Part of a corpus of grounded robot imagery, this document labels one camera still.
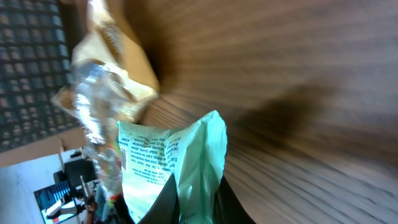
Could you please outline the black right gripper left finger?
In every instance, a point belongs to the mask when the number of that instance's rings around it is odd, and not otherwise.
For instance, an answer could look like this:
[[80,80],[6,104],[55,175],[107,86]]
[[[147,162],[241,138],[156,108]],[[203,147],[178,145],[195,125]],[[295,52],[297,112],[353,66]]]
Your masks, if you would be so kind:
[[175,176],[172,174],[139,224],[179,224],[179,217],[177,187]]

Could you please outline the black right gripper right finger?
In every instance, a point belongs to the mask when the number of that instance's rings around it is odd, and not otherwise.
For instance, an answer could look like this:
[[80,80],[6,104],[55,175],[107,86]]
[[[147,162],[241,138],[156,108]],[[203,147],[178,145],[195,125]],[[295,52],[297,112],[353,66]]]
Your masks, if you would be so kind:
[[239,202],[225,176],[221,178],[215,194],[214,212],[218,224],[256,224]]

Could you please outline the mint green snack packet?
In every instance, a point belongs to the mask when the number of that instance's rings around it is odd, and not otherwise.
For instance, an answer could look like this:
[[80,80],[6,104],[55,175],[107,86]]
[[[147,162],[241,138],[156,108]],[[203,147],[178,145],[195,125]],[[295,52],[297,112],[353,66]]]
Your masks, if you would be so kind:
[[123,195],[134,222],[149,212],[170,176],[181,223],[214,223],[214,201],[227,151],[226,123],[211,111],[185,129],[118,121]]

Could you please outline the beige foil snack pouch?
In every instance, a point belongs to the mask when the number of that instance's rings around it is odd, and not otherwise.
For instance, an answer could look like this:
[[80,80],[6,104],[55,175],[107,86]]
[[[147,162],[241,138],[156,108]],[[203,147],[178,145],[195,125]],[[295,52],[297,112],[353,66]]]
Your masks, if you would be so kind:
[[136,122],[159,82],[119,1],[88,1],[88,33],[73,49],[70,84],[52,102],[79,120],[107,199],[122,193],[116,123]]

